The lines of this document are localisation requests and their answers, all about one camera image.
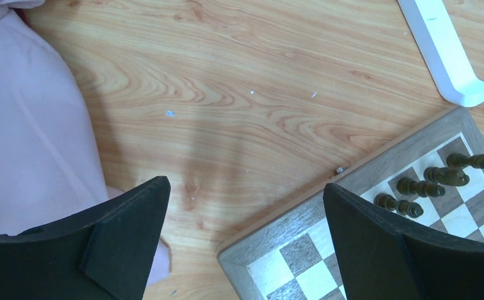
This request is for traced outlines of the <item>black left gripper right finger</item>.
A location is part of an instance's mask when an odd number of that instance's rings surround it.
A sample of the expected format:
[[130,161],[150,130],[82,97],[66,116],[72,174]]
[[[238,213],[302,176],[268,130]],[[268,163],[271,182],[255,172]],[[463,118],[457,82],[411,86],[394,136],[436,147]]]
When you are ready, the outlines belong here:
[[349,299],[484,299],[484,243],[384,210],[335,183],[323,203]]

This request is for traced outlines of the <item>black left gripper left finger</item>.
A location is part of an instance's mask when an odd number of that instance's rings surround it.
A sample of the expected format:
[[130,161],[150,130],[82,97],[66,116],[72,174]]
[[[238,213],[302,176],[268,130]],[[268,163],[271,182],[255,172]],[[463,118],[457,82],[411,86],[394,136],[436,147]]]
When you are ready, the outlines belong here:
[[141,299],[170,182],[157,176],[63,219],[0,235],[0,299]]

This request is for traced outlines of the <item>dark chess piece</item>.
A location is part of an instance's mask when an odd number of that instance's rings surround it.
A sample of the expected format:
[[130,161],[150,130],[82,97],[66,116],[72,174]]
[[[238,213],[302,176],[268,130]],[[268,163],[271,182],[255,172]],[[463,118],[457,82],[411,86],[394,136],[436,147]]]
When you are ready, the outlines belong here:
[[389,211],[395,211],[401,216],[408,216],[410,218],[419,218],[423,214],[421,205],[407,200],[396,200],[389,194],[376,195],[374,205],[384,208]]
[[447,157],[446,162],[450,168],[466,168],[471,166],[475,169],[484,169],[484,154],[466,156],[461,153],[452,153]]
[[427,181],[447,186],[465,186],[470,182],[470,177],[458,167],[428,167],[423,176]]
[[444,196],[445,188],[428,181],[414,181],[410,177],[401,178],[397,183],[397,191],[403,195],[416,194],[421,198]]

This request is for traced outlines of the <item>wooden chess board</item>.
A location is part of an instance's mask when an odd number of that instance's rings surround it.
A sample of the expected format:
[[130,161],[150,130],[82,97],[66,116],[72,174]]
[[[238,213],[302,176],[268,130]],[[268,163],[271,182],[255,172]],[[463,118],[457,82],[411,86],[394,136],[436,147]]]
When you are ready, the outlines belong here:
[[463,107],[441,112],[421,123],[236,235],[221,247],[218,260],[238,297],[349,299],[323,203],[323,192],[329,183],[372,204],[378,194],[418,203],[423,208],[420,217],[402,217],[484,243],[484,169],[462,168],[470,182],[465,186],[439,184],[446,191],[441,197],[425,198],[397,191],[401,178],[427,181],[423,176],[426,168],[448,167],[446,160],[452,153],[484,154],[484,138]]

